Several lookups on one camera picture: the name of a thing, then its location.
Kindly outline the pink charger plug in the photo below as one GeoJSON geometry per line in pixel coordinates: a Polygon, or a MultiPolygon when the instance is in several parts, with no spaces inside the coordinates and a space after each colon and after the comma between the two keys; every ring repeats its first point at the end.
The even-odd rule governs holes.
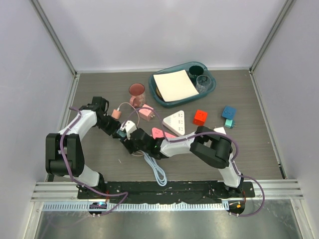
{"type": "Polygon", "coordinates": [[[118,120],[121,117],[122,112],[120,110],[114,109],[111,116],[118,120]]]}

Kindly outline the blue cube socket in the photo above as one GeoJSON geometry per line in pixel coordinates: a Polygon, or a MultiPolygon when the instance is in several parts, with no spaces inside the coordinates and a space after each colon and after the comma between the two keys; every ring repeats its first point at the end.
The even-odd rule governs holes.
{"type": "Polygon", "coordinates": [[[231,106],[225,106],[221,116],[228,120],[234,120],[237,110],[231,106]]]}

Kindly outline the pink triangular power strip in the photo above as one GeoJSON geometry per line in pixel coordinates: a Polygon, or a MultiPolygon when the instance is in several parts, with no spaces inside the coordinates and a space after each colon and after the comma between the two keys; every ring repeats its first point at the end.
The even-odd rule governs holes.
{"type": "Polygon", "coordinates": [[[164,135],[165,135],[167,138],[176,138],[175,135],[170,134],[170,133],[168,133],[168,132],[163,132],[161,129],[156,128],[156,127],[153,127],[153,128],[152,128],[151,133],[152,133],[152,137],[153,137],[154,139],[156,139],[156,138],[162,138],[162,137],[164,137],[164,135]]]}

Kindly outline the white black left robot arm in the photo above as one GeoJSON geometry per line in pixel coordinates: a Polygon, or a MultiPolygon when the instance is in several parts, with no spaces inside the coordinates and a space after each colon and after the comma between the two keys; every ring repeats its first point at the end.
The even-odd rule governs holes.
{"type": "Polygon", "coordinates": [[[109,102],[103,97],[93,97],[92,102],[71,108],[76,117],[58,133],[50,133],[45,140],[45,169],[48,174],[68,177],[79,186],[89,189],[96,199],[106,193],[103,175],[85,165],[81,141],[93,127],[114,137],[121,124],[107,114],[109,102]]]}

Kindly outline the white triangular power strip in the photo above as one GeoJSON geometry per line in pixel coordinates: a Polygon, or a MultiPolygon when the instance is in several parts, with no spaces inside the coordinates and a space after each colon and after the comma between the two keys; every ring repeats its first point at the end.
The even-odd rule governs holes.
{"type": "Polygon", "coordinates": [[[178,111],[162,120],[162,124],[178,136],[185,135],[184,111],[178,111]]]}

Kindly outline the mint green plug adapter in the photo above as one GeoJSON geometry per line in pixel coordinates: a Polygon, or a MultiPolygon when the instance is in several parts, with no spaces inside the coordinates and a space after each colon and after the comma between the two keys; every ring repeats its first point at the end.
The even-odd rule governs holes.
{"type": "Polygon", "coordinates": [[[116,132],[116,134],[117,134],[117,136],[119,137],[119,138],[125,138],[127,135],[126,135],[126,132],[125,131],[122,131],[122,130],[117,130],[117,132],[116,132]]]}

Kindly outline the red cube socket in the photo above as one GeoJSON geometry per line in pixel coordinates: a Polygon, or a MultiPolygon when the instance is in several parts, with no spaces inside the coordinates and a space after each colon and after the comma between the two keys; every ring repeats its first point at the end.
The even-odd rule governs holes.
{"type": "Polygon", "coordinates": [[[197,126],[204,126],[207,116],[208,116],[207,112],[202,110],[197,110],[193,118],[193,124],[197,126]]]}

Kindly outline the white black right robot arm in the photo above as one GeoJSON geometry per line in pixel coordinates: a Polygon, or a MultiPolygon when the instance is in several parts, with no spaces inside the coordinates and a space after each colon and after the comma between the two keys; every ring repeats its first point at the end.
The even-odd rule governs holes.
{"type": "Polygon", "coordinates": [[[156,160],[193,154],[210,167],[218,169],[229,196],[235,197],[243,192],[243,175],[234,162],[239,153],[239,146],[225,133],[199,126],[188,135],[154,139],[136,126],[123,125],[120,131],[126,135],[126,148],[130,153],[142,151],[144,155],[156,160]]]}

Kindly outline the pink cube socket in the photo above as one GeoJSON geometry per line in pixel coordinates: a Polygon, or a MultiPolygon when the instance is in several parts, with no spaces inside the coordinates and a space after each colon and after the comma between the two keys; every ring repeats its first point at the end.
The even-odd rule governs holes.
{"type": "Polygon", "coordinates": [[[148,106],[147,104],[144,104],[138,111],[139,116],[146,120],[146,121],[150,121],[154,116],[154,112],[152,111],[153,108],[148,106]]]}

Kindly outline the white plug adapter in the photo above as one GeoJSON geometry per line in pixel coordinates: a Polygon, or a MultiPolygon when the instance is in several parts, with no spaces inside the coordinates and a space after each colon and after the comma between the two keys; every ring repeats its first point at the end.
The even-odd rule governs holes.
{"type": "Polygon", "coordinates": [[[222,133],[222,134],[226,134],[226,131],[224,129],[224,127],[217,127],[214,129],[215,132],[217,133],[222,133]]]}

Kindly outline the teal plug adapter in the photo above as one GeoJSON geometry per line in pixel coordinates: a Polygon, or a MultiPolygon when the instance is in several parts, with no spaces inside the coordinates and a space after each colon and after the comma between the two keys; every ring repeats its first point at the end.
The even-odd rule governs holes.
{"type": "Polygon", "coordinates": [[[226,128],[233,128],[235,126],[235,120],[233,119],[226,119],[224,126],[226,128]]]}

